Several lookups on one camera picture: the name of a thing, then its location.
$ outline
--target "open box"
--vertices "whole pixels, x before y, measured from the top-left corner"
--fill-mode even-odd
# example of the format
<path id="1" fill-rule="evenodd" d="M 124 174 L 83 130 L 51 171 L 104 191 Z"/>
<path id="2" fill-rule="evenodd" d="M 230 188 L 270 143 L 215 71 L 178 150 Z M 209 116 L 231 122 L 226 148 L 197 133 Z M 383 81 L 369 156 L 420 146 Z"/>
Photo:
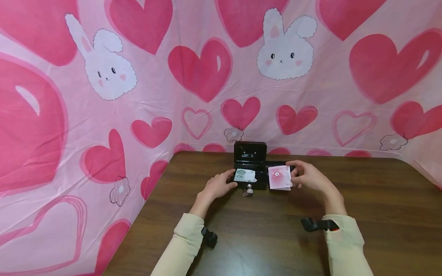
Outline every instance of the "open box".
<path id="1" fill-rule="evenodd" d="M 256 182 L 238 183 L 238 188 L 247 189 L 250 184 L 253 190 L 265 190 L 269 185 L 268 168 L 273 166 L 283 166 L 285 161 L 266 161 L 267 145 L 264 142 L 235 142 L 234 146 L 234 166 L 235 169 L 246 169 L 255 171 Z"/>

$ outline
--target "brown table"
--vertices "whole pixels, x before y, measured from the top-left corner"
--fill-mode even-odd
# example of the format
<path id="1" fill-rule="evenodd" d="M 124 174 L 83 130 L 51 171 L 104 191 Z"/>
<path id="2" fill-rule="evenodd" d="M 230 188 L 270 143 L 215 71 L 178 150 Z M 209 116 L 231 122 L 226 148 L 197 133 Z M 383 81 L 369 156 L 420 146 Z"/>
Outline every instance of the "brown table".
<path id="1" fill-rule="evenodd" d="M 442 192 L 395 159 L 268 155 L 301 159 L 335 183 L 364 236 L 376 276 L 442 275 Z M 181 215 L 207 180 L 232 168 L 230 153 L 180 152 L 170 161 L 104 275 L 150 275 Z M 188 275 L 329 275 L 324 234 L 300 219 L 323 215 L 307 189 L 241 190 L 213 204 L 206 226 L 215 249 L 202 247 Z"/>

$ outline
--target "black strap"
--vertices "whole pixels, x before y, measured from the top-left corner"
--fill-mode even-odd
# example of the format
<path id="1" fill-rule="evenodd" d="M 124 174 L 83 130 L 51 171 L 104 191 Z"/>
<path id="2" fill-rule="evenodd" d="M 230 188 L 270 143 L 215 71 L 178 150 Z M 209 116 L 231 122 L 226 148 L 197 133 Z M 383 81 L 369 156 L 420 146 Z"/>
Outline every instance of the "black strap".
<path id="1" fill-rule="evenodd" d="M 339 229 L 339 226 L 331 219 L 318 220 L 315 223 L 312 218 L 301 219 L 302 226 L 307 232 L 315 232 L 318 230 L 335 231 Z"/>

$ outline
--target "pink backdrop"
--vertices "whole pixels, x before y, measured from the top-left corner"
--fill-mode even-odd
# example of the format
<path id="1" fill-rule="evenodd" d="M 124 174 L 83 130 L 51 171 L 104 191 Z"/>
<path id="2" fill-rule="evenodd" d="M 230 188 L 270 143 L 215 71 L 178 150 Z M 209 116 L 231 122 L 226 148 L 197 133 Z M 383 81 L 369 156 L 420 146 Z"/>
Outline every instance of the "pink backdrop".
<path id="1" fill-rule="evenodd" d="M 101 274 L 178 151 L 442 187 L 441 28 L 440 0 L 1 1 L 0 276 Z"/>

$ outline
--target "right hand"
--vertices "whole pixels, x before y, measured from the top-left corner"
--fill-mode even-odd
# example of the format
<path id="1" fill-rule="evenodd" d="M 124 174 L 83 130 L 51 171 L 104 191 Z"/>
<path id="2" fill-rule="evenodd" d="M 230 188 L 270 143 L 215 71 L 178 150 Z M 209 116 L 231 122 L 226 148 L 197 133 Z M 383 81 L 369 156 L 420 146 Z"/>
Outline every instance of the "right hand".
<path id="1" fill-rule="evenodd" d="M 291 181 L 294 186 L 301 188 L 306 186 L 310 189 L 319 192 L 327 192 L 330 188 L 335 187 L 330 180 L 323 175 L 315 166 L 312 164 L 294 160 L 286 162 L 287 166 L 295 166 L 295 169 L 291 172 Z M 298 173 L 304 173 L 301 176 L 296 176 Z"/>

